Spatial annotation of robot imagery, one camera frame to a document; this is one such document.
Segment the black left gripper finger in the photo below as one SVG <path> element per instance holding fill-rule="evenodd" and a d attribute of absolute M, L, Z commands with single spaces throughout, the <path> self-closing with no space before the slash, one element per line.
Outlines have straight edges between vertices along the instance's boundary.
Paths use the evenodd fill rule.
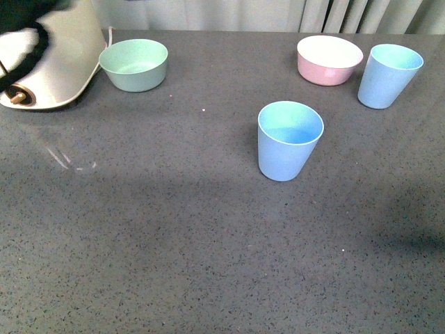
<path fill-rule="evenodd" d="M 6 14 L 1 16 L 1 35 L 23 29 L 34 29 L 37 33 L 35 46 L 17 67 L 9 71 L 1 63 L 1 69 L 5 72 L 1 78 L 1 92 L 28 75 L 49 47 L 49 32 L 38 20 L 54 11 L 67 10 L 70 6 L 71 1 L 1 1 L 1 14 Z"/>

